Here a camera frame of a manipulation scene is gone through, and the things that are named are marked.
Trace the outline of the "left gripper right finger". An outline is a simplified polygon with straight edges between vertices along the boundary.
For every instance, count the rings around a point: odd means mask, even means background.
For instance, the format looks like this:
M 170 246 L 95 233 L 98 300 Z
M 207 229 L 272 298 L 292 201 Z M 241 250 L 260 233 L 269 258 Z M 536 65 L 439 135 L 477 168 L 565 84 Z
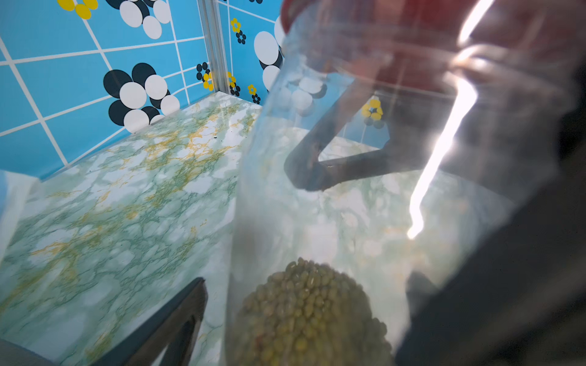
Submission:
M 585 153 L 494 231 L 415 317 L 399 365 L 585 363 Z

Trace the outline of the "small red jar lid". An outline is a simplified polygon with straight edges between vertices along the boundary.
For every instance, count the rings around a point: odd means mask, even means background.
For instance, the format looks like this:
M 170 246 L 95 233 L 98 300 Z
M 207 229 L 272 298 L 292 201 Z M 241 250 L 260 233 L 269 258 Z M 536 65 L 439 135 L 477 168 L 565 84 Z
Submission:
M 583 1 L 285 1 L 285 33 L 348 31 L 560 79 L 583 64 Z

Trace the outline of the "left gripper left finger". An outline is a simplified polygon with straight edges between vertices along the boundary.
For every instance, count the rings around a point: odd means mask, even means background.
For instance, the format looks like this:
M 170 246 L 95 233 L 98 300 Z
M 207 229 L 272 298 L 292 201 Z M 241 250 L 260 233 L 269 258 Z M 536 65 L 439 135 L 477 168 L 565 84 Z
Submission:
M 95 365 L 188 365 L 204 319 L 208 292 L 196 278 Z

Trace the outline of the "clear jar of mung beans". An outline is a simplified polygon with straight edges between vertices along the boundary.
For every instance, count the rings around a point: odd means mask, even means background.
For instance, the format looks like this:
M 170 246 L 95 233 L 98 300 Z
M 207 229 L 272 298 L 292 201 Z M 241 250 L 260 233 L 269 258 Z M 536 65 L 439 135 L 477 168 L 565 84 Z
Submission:
M 224 363 L 394 365 L 415 314 L 561 169 L 574 73 L 344 30 L 253 48 Z

